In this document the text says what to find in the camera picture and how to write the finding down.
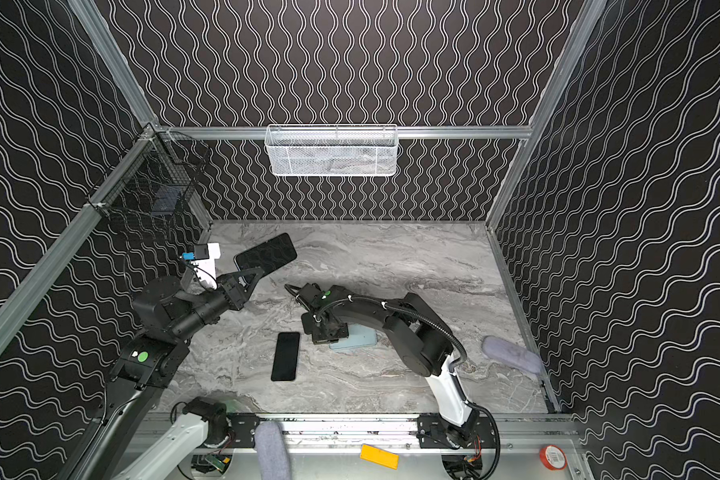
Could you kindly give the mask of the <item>black phone case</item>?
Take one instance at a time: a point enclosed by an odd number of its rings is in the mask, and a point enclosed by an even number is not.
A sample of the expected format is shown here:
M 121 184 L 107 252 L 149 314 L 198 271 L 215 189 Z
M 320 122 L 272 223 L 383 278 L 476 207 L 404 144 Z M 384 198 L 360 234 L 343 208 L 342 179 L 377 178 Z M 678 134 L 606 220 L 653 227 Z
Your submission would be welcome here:
M 282 233 L 237 254 L 234 262 L 239 270 L 261 268 L 264 275 L 269 275 L 295 261 L 297 257 L 290 235 Z

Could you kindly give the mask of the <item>light teal phone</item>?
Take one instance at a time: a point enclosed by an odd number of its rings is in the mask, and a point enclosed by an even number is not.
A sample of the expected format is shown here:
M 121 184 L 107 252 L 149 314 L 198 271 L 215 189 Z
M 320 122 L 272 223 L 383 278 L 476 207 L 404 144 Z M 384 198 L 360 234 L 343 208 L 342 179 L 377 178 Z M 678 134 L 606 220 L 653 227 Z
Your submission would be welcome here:
M 370 347 L 377 343 L 377 333 L 374 329 L 358 324 L 348 326 L 348 335 L 330 344 L 335 351 Z

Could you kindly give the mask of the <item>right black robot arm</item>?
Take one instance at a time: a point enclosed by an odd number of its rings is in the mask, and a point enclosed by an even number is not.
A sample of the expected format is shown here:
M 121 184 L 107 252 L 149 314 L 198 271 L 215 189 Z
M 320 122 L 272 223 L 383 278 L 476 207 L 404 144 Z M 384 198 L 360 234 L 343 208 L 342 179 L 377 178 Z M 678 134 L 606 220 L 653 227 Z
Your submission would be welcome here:
M 441 422 L 443 442 L 466 447 L 476 438 L 479 409 L 471 404 L 457 367 L 468 359 L 464 345 L 417 294 L 380 299 L 345 287 L 323 290 L 316 283 L 288 285 L 286 291 L 305 309 L 304 332 L 314 344 L 335 344 L 351 325 L 384 334 L 403 364 L 429 385 Z

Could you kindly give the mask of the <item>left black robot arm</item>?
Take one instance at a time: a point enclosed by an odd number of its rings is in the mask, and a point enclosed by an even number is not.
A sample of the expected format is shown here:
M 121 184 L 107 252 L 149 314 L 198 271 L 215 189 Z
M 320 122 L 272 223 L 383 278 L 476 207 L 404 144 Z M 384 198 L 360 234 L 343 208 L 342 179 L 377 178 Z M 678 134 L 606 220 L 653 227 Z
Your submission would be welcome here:
M 149 282 L 133 300 L 142 328 L 107 375 L 104 399 L 60 479 L 110 479 L 149 410 L 156 406 L 189 354 L 192 337 L 240 311 L 265 276 L 254 267 L 223 274 L 214 290 L 190 294 L 177 277 Z

